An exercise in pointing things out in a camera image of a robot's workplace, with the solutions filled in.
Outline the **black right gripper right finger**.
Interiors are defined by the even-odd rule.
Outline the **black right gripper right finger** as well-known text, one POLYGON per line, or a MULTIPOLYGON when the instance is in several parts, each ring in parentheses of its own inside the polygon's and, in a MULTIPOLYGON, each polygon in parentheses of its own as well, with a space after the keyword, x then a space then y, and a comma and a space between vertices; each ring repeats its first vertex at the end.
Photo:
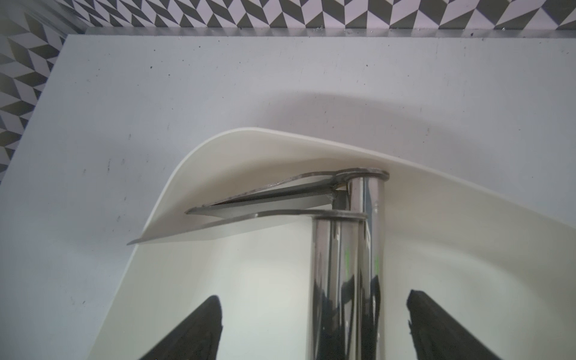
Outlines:
POLYGON ((411 290, 406 306, 418 360, 499 358, 425 292, 411 290))

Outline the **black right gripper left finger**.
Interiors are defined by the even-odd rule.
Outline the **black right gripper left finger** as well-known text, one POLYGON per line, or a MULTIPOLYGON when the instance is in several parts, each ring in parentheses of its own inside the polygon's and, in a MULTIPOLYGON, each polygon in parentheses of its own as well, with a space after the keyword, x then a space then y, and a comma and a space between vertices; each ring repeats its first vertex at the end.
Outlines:
POLYGON ((220 299, 211 295, 141 359, 216 359, 222 316, 220 299))

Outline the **cream plastic storage box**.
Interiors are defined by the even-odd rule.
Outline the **cream plastic storage box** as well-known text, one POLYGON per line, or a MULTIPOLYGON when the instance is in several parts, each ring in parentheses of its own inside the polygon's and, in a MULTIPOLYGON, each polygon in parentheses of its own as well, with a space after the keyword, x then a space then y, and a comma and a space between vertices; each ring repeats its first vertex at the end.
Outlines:
POLYGON ((267 217, 195 232, 189 209, 303 173, 374 167, 382 200, 385 359, 414 359, 407 298, 427 293, 502 359, 575 357, 575 229, 438 172, 350 145, 246 128, 189 153, 133 249, 90 359, 138 359, 209 296, 219 359, 304 359, 312 223, 267 217))

